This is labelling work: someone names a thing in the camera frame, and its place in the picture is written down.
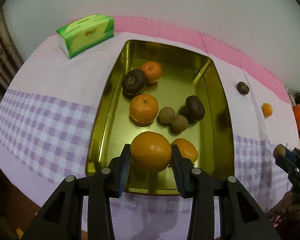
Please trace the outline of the person's right hand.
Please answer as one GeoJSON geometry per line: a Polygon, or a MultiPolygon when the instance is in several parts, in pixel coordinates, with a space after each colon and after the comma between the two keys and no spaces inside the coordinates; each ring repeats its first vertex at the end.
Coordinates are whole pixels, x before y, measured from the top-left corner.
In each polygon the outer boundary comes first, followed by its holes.
{"type": "Polygon", "coordinates": [[[300,221],[300,202],[290,190],[272,209],[266,212],[266,215],[274,228],[284,221],[300,221]]]}

